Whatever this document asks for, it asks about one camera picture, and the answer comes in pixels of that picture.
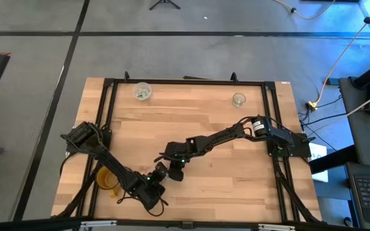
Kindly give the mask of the black aluminium table frame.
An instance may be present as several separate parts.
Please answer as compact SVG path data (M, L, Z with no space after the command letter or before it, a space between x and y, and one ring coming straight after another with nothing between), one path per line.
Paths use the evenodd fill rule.
M141 173L170 141L211 135L245 116L266 115L299 132L291 85L288 82L150 80L152 94L139 101L132 92L135 80L88 78L77 101L75 124L109 124L110 150L124 165ZM236 108L233 95L246 102ZM293 218L288 198L278 198L273 161L264 142L238 139L194 158L184 168L184 180L163 182L165 206L147 212L139 201L111 198L104 190L89 191L82 212L97 219L152 221L210 221L280 223Z

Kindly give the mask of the wide clear plastic bin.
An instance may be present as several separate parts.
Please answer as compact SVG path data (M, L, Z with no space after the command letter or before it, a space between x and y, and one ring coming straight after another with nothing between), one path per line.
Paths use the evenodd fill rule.
M148 100L152 94L152 87L146 82L140 82L133 86L134 97L139 101Z

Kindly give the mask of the yellow ceramic mug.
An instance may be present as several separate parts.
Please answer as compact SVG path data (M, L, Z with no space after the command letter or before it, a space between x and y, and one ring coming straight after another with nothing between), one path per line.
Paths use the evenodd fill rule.
M119 180L105 166L101 167L96 174L96 183L98 187L109 193L111 198L115 198L120 190Z

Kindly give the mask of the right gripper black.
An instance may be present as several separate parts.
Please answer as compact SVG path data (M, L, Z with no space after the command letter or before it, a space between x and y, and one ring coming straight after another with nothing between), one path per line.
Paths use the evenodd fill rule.
M154 160L158 162L162 159L169 160L172 164L185 164L190 161L191 158L201 156L204 150L204 138L203 137L190 137L185 142L169 142L165 151L160 153L159 156ZM183 172L184 166L169 167L168 177L172 180L176 180L177 170L177 181L181 182L184 178Z

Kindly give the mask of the black aluminium crossbar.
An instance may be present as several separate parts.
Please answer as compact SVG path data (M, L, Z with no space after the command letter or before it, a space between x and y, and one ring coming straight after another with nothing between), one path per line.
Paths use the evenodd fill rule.
M132 219L93 219L90 217L49 218L0 223L0 231L63 231L72 228L139 226L166 227L191 230L194 228L250 228L271 231L370 231L369 228L342 227L322 222L307 223L285 221L282 223L233 223L210 221L152 221Z

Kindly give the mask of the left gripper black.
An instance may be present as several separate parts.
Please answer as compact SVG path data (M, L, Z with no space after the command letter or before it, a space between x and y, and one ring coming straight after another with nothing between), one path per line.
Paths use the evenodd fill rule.
M168 169L162 162L158 162L155 171L148 175L136 172L136 180L130 188L130 195L137 198L146 210L153 209L165 192L160 184L167 177Z

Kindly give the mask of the white paper with green print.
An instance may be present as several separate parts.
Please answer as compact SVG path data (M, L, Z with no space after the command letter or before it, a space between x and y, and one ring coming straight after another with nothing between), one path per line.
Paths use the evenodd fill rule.
M325 146L309 143L311 157L308 158L309 162L316 160L327 155L327 149ZM328 183L328 171L325 170L320 173L312 174L312 178L319 182Z

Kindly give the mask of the black stand beam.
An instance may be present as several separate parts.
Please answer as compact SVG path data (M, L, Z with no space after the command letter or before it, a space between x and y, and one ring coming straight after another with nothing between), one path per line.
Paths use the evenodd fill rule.
M325 170L342 166L347 162L359 163L356 148L354 145L334 151L324 157L311 160L309 166L312 174L320 173Z

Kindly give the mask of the small clear glass cup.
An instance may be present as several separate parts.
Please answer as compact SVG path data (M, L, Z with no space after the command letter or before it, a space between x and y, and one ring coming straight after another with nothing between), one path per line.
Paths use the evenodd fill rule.
M246 102L246 96L240 92L237 92L233 95L232 104L236 108L240 108Z

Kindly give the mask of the grey side desk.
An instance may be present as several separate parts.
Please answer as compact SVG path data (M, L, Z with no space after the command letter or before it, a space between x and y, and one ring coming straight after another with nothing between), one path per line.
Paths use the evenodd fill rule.
M359 163L348 162L345 165L346 174L355 208L357 226L370 229L370 223L364 221L362 216L354 180L356 175L370 175L370 115L365 112L354 112L348 116L348 121Z

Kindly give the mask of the black tripod stand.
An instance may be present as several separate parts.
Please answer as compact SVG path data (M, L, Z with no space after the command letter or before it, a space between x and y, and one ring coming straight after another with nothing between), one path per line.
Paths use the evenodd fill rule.
M181 8L180 8L180 6L179 5L177 5L177 4L175 4L172 0L158 0L155 4L153 4L150 8L149 8L149 10L153 10L155 7L157 7L158 5L160 5L160 4L170 4L170 5L172 5L174 8L176 8L176 9L178 9L178 10L180 10Z

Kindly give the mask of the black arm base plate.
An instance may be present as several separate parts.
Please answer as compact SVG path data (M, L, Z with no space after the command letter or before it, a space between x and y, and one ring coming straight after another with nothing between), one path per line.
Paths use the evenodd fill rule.
M111 130L100 130L97 134L89 128L73 129L68 134L64 134L67 142L66 150L74 153L99 153L101 151L100 141L109 149L111 137Z
M310 141L304 133L274 130L267 140L268 153L276 157L310 157Z

